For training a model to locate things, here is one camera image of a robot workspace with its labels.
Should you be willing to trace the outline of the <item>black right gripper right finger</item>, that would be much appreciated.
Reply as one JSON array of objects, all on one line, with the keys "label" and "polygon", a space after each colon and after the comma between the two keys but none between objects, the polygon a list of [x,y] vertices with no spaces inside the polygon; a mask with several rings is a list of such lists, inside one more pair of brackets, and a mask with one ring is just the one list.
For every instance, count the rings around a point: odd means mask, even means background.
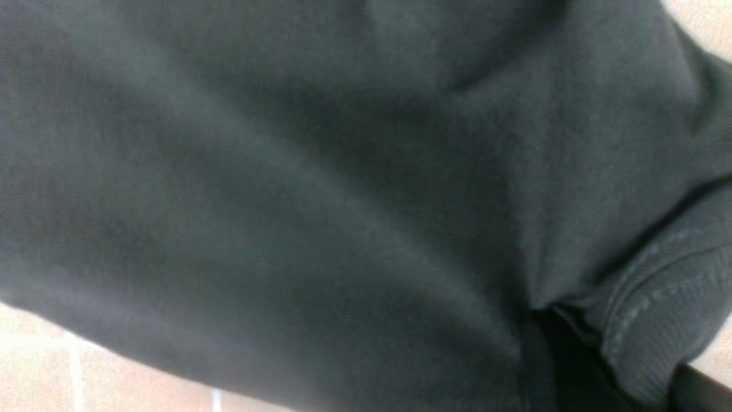
[{"label": "black right gripper right finger", "polygon": [[731,410],[731,389],[689,365],[677,368],[672,384],[670,411]]}]

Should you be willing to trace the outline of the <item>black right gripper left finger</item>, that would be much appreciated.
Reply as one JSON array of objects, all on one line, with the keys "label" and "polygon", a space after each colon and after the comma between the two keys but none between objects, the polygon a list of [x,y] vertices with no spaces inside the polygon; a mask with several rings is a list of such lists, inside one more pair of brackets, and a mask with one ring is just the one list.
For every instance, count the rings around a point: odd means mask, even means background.
[{"label": "black right gripper left finger", "polygon": [[634,411],[599,358],[555,310],[529,322],[529,410]]}]

